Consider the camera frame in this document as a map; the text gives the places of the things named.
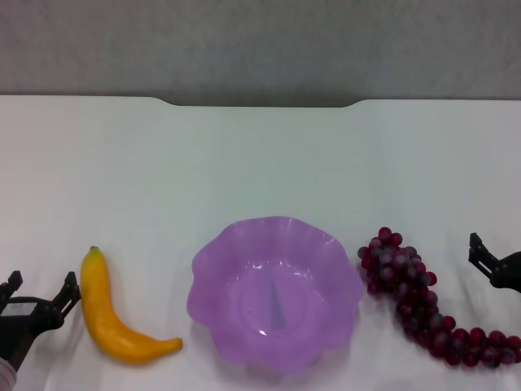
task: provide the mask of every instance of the red grape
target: red grape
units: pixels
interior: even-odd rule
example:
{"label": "red grape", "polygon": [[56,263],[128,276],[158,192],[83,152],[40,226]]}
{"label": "red grape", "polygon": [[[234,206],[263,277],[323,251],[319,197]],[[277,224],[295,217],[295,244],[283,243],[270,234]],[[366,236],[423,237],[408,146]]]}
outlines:
{"label": "red grape", "polygon": [[358,253],[357,253],[357,255],[358,255],[358,257],[359,257],[360,259],[369,256],[369,248],[367,248],[366,246],[364,246],[364,247],[360,247],[360,248],[358,249]]}
{"label": "red grape", "polygon": [[499,365],[499,357],[497,350],[494,348],[487,348],[481,354],[481,362],[489,368],[496,368]]}
{"label": "red grape", "polygon": [[382,247],[382,241],[379,239],[373,239],[369,243],[369,248],[380,248]]}
{"label": "red grape", "polygon": [[499,361],[502,364],[510,365],[515,362],[515,353],[507,348],[503,348],[499,351]]}
{"label": "red grape", "polygon": [[443,327],[443,315],[442,314],[433,314],[431,316],[431,320],[429,321],[429,330],[432,332],[437,332]]}
{"label": "red grape", "polygon": [[391,234],[392,234],[392,231],[389,228],[387,228],[386,226],[383,226],[378,231],[378,239],[380,239],[382,241],[382,243],[387,243],[388,241],[391,240]]}
{"label": "red grape", "polygon": [[392,260],[392,267],[396,270],[403,269],[407,265],[407,258],[404,255],[398,254]]}
{"label": "red grape", "polygon": [[463,364],[465,364],[467,367],[475,367],[476,365],[478,365],[480,356],[480,348],[471,348],[463,354]]}
{"label": "red grape", "polygon": [[509,336],[506,339],[506,345],[513,351],[521,349],[521,338],[518,336]]}
{"label": "red grape", "polygon": [[438,282],[438,278],[431,271],[428,271],[427,274],[428,274],[429,279],[430,279],[428,286],[431,287],[432,285],[435,285]]}
{"label": "red grape", "polygon": [[499,330],[494,330],[488,334],[488,344],[494,348],[502,348],[506,343],[505,334]]}
{"label": "red grape", "polygon": [[438,304],[438,295],[436,295],[433,291],[429,291],[423,300],[427,305],[434,307]]}
{"label": "red grape", "polygon": [[369,266],[369,258],[364,258],[361,260],[361,267],[363,267],[364,269],[369,269]]}
{"label": "red grape", "polygon": [[391,235],[392,244],[394,244],[395,246],[399,246],[403,239],[404,238],[398,232],[395,232]]}
{"label": "red grape", "polygon": [[469,340],[469,332],[464,328],[457,328],[453,331],[453,338],[459,338],[466,343]]}
{"label": "red grape", "polygon": [[482,345],[485,342],[485,340],[487,339],[487,335],[483,331],[483,328],[479,328],[479,327],[474,327],[469,332],[469,337],[471,338],[472,346]]}
{"label": "red grape", "polygon": [[423,262],[417,262],[414,264],[414,267],[416,268],[416,271],[419,273],[419,274],[424,274],[426,271],[427,271],[427,268],[425,267],[425,264]]}
{"label": "red grape", "polygon": [[452,316],[444,316],[443,317],[443,329],[450,332],[453,328],[456,327],[456,321]]}

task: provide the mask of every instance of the grape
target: grape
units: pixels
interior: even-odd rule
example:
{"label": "grape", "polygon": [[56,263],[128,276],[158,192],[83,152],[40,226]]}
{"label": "grape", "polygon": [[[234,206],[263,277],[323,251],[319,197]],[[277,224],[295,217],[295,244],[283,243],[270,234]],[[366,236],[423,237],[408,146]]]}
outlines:
{"label": "grape", "polygon": [[417,274],[418,274],[418,272],[416,271],[414,266],[412,266],[412,265],[407,266],[407,277],[409,277],[410,279],[414,279],[414,277],[416,277]]}
{"label": "grape", "polygon": [[510,349],[501,349],[499,351],[499,361],[505,365],[513,364],[515,362],[515,353]]}
{"label": "grape", "polygon": [[392,260],[392,267],[395,270],[403,269],[407,265],[407,258],[404,255],[396,255]]}
{"label": "grape", "polygon": [[373,239],[369,243],[369,248],[380,248],[382,247],[382,241],[379,239]]}
{"label": "grape", "polygon": [[414,248],[412,246],[408,246],[408,247],[404,248],[404,250],[407,252],[407,254],[409,254],[409,257],[411,257],[411,258],[414,258],[416,256],[416,254],[418,253],[416,251],[416,248]]}
{"label": "grape", "polygon": [[478,365],[479,357],[481,357],[481,348],[470,348],[463,354],[463,364],[467,367],[475,367]]}
{"label": "grape", "polygon": [[463,340],[465,343],[469,340],[469,332],[464,328],[457,328],[453,331],[453,337]]}
{"label": "grape", "polygon": [[474,327],[469,333],[469,337],[472,346],[482,345],[487,339],[487,335],[483,329],[479,327]]}
{"label": "grape", "polygon": [[413,307],[411,307],[409,304],[401,302],[396,306],[396,312],[403,317],[408,318],[413,313]]}
{"label": "grape", "polygon": [[502,348],[506,343],[505,334],[499,330],[494,330],[488,334],[488,343],[494,348]]}
{"label": "grape", "polygon": [[387,228],[386,226],[383,226],[378,231],[378,239],[380,239],[380,241],[382,243],[386,243],[391,240],[391,233],[392,232],[389,228]]}
{"label": "grape", "polygon": [[382,251],[380,253],[380,263],[382,265],[387,265],[388,263],[392,262],[392,253],[387,251]]}
{"label": "grape", "polygon": [[395,232],[391,235],[391,240],[392,244],[394,244],[395,246],[399,246],[403,241],[403,237],[398,232]]}
{"label": "grape", "polygon": [[382,253],[382,249],[380,247],[372,248],[370,250],[370,257],[379,261],[381,253]]}
{"label": "grape", "polygon": [[414,267],[416,268],[416,271],[421,275],[424,275],[427,272],[427,268],[425,267],[425,264],[421,261],[415,263]]}
{"label": "grape", "polygon": [[432,339],[432,346],[437,349],[447,349],[450,345],[450,338],[445,332],[438,332]]}
{"label": "grape", "polygon": [[367,247],[365,247],[365,246],[364,246],[364,247],[360,247],[360,248],[358,249],[358,253],[357,253],[357,255],[358,255],[358,257],[359,257],[360,259],[363,259],[363,258],[367,257],[367,256],[369,255],[369,248],[367,248]]}
{"label": "grape", "polygon": [[433,314],[431,316],[431,320],[429,321],[429,330],[432,332],[436,332],[443,327],[443,315],[442,314]]}
{"label": "grape", "polygon": [[438,295],[436,295],[433,291],[429,291],[425,295],[424,300],[427,305],[434,307],[438,304]]}
{"label": "grape", "polygon": [[369,267],[370,267],[369,258],[364,258],[361,260],[361,267],[363,267],[364,269],[369,269]]}
{"label": "grape", "polygon": [[496,368],[499,365],[499,357],[497,350],[494,348],[487,348],[481,354],[481,362],[489,368]]}
{"label": "grape", "polygon": [[400,301],[409,293],[409,285],[407,283],[400,283],[394,292],[394,300]]}
{"label": "grape", "polygon": [[521,349],[521,339],[518,336],[509,336],[506,345],[513,351]]}
{"label": "grape", "polygon": [[429,275],[429,284],[428,284],[428,286],[431,287],[432,285],[434,285],[434,284],[436,284],[438,282],[438,278],[431,271],[428,271],[427,274]]}
{"label": "grape", "polygon": [[450,332],[453,328],[456,327],[456,321],[452,316],[444,316],[443,317],[443,329]]}

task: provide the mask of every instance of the yellow banana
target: yellow banana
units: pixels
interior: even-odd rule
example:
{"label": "yellow banana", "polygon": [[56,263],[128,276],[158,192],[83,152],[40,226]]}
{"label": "yellow banana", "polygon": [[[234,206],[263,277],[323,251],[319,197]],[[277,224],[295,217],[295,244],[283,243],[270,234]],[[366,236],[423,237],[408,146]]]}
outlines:
{"label": "yellow banana", "polygon": [[81,308],[94,342],[117,361],[146,364],[182,348],[181,338],[155,340],[119,320],[112,308],[107,264],[97,247],[90,248],[81,265]]}

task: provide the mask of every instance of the purple bowl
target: purple bowl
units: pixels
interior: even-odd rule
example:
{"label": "purple bowl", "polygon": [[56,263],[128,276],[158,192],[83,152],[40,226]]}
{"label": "purple bowl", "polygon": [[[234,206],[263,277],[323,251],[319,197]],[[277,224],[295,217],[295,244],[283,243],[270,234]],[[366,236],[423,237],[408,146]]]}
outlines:
{"label": "purple bowl", "polygon": [[192,262],[186,308],[219,354],[289,373],[345,347],[363,296],[333,236],[292,217],[235,222]]}

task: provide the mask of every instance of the toy banana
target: toy banana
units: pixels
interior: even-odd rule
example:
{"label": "toy banana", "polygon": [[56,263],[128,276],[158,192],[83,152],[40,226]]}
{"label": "toy banana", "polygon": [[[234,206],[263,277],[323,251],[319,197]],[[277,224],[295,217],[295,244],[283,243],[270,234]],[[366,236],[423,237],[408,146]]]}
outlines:
{"label": "toy banana", "polygon": [[146,364],[182,348],[181,338],[155,340],[126,327],[112,308],[108,268],[91,247],[81,265],[81,308],[87,329],[107,355],[126,364]]}

